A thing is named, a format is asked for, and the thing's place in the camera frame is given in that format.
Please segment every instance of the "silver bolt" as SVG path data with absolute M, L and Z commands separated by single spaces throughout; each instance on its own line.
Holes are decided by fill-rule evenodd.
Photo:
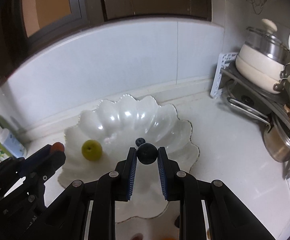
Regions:
M 184 177 L 186 176 L 186 172 L 184 172 L 184 171 L 178 171 L 178 172 L 176 173 L 176 175 L 177 175 L 178 177 L 180 177 L 180 178 L 184 178 Z
M 216 179 L 213 181 L 213 184 L 216 186 L 216 187 L 221 187 L 223 186 L 223 182 L 221 182 L 220 180 Z
M 115 177 L 117 177 L 118 175 L 119 175 L 119 173 L 118 173 L 117 171 L 111 171 L 111 172 L 109 173 L 109 176 L 112 177 L 112 178 L 115 178 Z
M 74 187 L 79 187 L 80 185 L 82 184 L 82 182 L 80 181 L 80 180 L 74 180 L 73 182 L 72 182 L 72 185 L 74 186 Z
M 29 201 L 30 203 L 32 203 L 34 200 L 35 200 L 35 196 L 34 196 L 34 195 L 29 195 L 29 197 L 28 197 L 28 201 Z

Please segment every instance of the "white countertop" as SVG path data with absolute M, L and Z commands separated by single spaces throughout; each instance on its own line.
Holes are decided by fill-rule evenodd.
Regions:
M 191 140 L 200 149 L 191 172 L 196 179 L 222 180 L 275 239 L 286 239 L 290 234 L 290 190 L 282 178 L 283 164 L 274 161 L 265 149 L 259 123 L 232 112 L 222 99 L 212 99 L 207 92 L 167 103 L 175 105 L 180 119 L 193 125 Z M 33 154 L 56 141 L 64 143 L 63 133 L 33 141 L 27 149 Z M 57 182 L 59 174 L 60 169 L 45 183 L 47 206 L 63 191 Z M 178 203 L 170 203 L 160 217 L 118 224 L 116 238 L 128 240 L 142 233 L 144 240 L 178 239 L 173 225 L 178 209 Z

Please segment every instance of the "blueberry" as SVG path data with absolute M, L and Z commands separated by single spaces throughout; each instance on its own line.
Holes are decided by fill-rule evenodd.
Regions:
M 145 164 L 152 164 L 157 159 L 157 149 L 150 143 L 143 143 L 137 149 L 138 160 Z
M 135 141 L 137 147 L 141 146 L 143 143 L 146 143 L 144 138 L 137 138 Z

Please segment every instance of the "pan handle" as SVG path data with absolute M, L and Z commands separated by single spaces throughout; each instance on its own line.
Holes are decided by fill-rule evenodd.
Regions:
M 231 97 L 228 97 L 227 101 L 231 107 L 240 110 L 243 114 L 252 117 L 256 120 L 259 120 L 268 126 L 271 126 L 269 119 L 265 114 L 262 114 L 261 112 L 255 110 L 254 108 L 246 104 L 243 104 L 242 102 L 235 100 Z

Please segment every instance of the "window pane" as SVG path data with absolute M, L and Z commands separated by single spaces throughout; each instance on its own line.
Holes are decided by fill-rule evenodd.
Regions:
M 69 0 L 22 0 L 27 36 L 71 14 Z

